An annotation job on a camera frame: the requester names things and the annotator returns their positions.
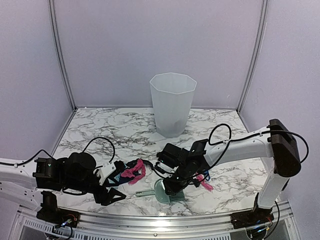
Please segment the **green hand brush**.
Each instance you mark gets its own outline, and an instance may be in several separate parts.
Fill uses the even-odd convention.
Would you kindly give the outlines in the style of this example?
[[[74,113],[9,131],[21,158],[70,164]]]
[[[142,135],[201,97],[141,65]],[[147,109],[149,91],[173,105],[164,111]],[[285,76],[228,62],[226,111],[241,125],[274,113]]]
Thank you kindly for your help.
[[[136,197],[148,197],[155,196],[156,200],[162,204],[171,204],[185,200],[185,194],[183,191],[174,193],[173,195],[168,195],[165,191],[165,186],[163,180],[157,180],[152,189],[137,191],[135,193]]]

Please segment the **blue plastic dustpan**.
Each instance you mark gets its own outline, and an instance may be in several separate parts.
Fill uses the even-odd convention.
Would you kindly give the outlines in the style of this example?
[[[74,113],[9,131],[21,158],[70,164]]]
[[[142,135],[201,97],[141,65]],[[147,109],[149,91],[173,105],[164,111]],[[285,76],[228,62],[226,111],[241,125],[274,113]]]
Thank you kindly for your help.
[[[210,181],[211,177],[210,177],[210,173],[209,173],[208,170],[204,171],[202,173],[202,175],[203,175],[203,181],[205,181],[205,182],[209,182]]]

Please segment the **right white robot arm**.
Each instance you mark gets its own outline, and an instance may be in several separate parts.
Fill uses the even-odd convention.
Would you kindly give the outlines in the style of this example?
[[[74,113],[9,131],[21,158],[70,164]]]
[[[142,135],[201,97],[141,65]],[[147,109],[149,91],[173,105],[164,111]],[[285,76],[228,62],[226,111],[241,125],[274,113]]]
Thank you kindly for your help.
[[[167,195],[183,190],[196,174],[209,171],[213,167],[252,158],[270,158],[272,170],[257,195],[256,206],[248,212],[247,219],[258,224],[267,216],[274,201],[288,180],[296,176],[302,166],[296,135],[278,119],[271,119],[268,126],[247,133],[241,137],[211,143],[209,139],[195,141],[190,150],[169,148],[174,153],[165,156],[177,157],[179,165],[175,172],[163,180]]]

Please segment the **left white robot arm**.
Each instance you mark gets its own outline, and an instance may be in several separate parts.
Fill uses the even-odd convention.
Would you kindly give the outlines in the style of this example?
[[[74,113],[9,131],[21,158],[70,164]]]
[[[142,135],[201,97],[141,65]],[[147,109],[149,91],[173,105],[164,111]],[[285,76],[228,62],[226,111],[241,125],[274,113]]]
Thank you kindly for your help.
[[[121,161],[97,167],[96,160],[86,152],[73,152],[68,157],[38,157],[18,162],[0,160],[1,195],[30,210],[38,211],[53,192],[69,196],[91,194],[96,204],[108,206],[124,200],[126,195],[115,189],[115,175],[124,168]]]

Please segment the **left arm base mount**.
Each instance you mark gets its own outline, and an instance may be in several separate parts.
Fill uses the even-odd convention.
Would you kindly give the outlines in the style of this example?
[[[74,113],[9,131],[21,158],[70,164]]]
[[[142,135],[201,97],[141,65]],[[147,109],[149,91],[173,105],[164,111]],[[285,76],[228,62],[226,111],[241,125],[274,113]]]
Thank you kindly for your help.
[[[62,226],[67,222],[72,228],[76,228],[80,219],[78,211],[58,207],[58,201],[55,194],[50,191],[42,191],[42,203],[36,218],[52,224]]]

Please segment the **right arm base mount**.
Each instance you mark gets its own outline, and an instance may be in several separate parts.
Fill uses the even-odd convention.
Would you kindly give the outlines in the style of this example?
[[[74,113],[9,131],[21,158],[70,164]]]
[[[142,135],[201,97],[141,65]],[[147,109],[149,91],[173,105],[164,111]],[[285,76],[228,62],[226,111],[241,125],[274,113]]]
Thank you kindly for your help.
[[[258,206],[258,197],[259,193],[257,193],[255,196],[252,209],[235,212],[230,215],[230,222],[234,229],[256,226],[274,220],[272,208],[260,208]]]

